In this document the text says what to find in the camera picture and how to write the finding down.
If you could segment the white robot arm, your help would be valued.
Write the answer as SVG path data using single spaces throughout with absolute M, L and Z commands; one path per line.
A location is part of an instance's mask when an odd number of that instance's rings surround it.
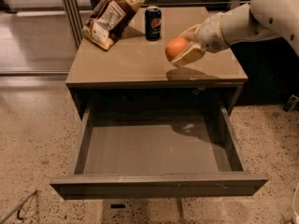
M 187 44 L 167 60 L 176 67 L 196 62 L 241 42 L 284 38 L 299 55 L 299 0 L 250 0 L 214 14 L 179 35 Z

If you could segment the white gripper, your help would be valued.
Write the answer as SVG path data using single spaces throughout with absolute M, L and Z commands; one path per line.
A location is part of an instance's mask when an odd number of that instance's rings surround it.
M 179 36 L 191 42 L 179 55 L 171 60 L 175 67 L 182 67 L 202 59 L 206 51 L 217 53 L 228 49 L 222 33 L 222 20 L 224 14 L 216 13 L 201 24 L 195 24 Z

